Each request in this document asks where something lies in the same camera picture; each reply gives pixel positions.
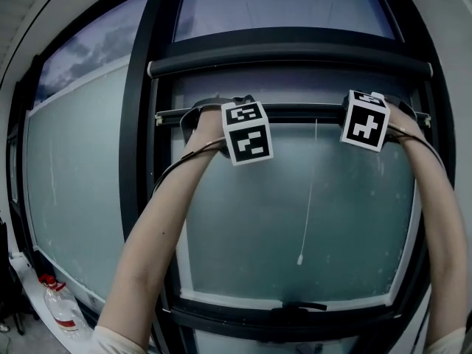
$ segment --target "forearm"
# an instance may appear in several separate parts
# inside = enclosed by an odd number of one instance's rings
[[[428,344],[465,326],[467,240],[462,215],[445,171],[434,154],[413,139],[401,139],[420,191],[431,264]]]
[[[198,150],[207,142],[205,135],[194,134],[184,154]],[[209,150],[189,159],[163,180],[126,241],[99,325],[142,347],[147,345],[153,306],[193,193],[215,153]],[[136,298],[139,298],[137,302],[130,302]]]

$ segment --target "red label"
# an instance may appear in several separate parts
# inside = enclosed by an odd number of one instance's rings
[[[68,330],[68,331],[73,331],[73,330],[78,329],[77,325],[74,323],[74,320],[69,320],[67,322],[64,322],[62,320],[55,319],[55,321],[58,323],[61,329]]]

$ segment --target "plastic bottle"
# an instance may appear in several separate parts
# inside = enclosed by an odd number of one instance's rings
[[[39,282],[46,286],[44,302],[59,328],[75,341],[85,341],[92,330],[83,318],[74,295],[66,288],[66,283],[56,282],[50,275],[43,275]]]

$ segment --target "gray floor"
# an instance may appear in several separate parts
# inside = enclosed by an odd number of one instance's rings
[[[0,354],[49,353],[69,354],[64,346],[52,335],[41,320],[35,321],[31,315],[23,316],[24,336],[16,331],[13,318],[5,322],[10,327],[9,333],[0,333]],[[10,339],[8,351],[5,351],[7,336]]]

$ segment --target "white ceiling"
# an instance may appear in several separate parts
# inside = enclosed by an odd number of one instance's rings
[[[28,10],[36,0],[0,0],[0,64]]]

